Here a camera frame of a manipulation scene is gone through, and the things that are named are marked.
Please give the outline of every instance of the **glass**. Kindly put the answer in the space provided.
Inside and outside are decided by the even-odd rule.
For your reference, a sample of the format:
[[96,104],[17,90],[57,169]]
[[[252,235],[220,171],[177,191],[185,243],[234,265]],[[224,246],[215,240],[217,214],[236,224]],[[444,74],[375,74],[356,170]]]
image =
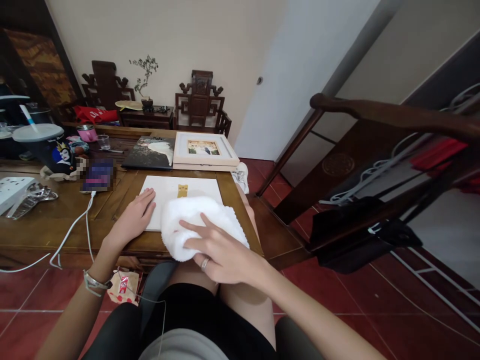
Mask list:
[[110,140],[108,135],[98,135],[96,141],[98,142],[98,145],[100,145],[100,149],[110,150]]
[[9,132],[9,130],[7,129],[7,123],[6,122],[0,122],[0,133],[2,135],[5,135],[6,133]]

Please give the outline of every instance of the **hand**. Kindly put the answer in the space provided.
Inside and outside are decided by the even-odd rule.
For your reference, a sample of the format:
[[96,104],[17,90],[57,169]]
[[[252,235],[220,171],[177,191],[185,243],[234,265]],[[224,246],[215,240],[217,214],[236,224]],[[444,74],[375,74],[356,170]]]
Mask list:
[[201,236],[189,238],[183,245],[184,248],[202,252],[193,257],[196,264],[202,266],[205,259],[210,259],[205,273],[214,282],[246,283],[253,286],[258,272],[266,263],[265,259],[213,224],[204,213],[200,217],[206,226],[193,225],[183,220],[179,222],[184,228]]
[[120,252],[132,239],[143,233],[156,206],[155,202],[151,202],[154,198],[154,189],[146,188],[128,204],[103,242]]

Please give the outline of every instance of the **plant pot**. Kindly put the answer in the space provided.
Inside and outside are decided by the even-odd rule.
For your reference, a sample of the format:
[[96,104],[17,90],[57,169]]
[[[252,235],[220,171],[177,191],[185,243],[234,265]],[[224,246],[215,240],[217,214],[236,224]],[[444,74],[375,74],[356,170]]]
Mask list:
[[154,101],[151,98],[142,99],[141,104],[144,112],[152,112],[154,110]]

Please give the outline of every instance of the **pink container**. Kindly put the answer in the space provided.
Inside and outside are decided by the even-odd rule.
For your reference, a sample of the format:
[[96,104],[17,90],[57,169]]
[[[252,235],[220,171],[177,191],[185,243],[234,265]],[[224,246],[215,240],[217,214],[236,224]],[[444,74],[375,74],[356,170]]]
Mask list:
[[80,125],[76,127],[78,135],[86,143],[93,143],[97,141],[97,132],[93,125]]

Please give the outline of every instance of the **red fabric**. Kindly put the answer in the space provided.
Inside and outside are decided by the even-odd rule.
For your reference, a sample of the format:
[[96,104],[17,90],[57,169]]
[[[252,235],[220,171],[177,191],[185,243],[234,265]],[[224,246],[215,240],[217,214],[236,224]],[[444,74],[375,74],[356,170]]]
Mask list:
[[[410,163],[412,164],[412,168],[415,170],[425,171],[434,167],[450,156],[458,153],[460,150],[465,149],[467,146],[468,145],[463,142],[448,138],[444,141],[441,141],[430,150],[424,151],[417,156],[412,157],[410,159]],[[428,175],[432,178],[436,177],[443,169],[449,166],[450,163],[451,161],[437,167],[435,170],[429,171]],[[469,180],[468,182],[463,183],[459,188],[463,193],[480,195],[480,175]]]
[[92,123],[92,124],[101,124],[106,122],[113,122],[118,120],[118,115],[116,110],[102,110],[97,109],[96,107],[86,107],[86,106],[75,106],[77,118],[80,120],[81,124]]

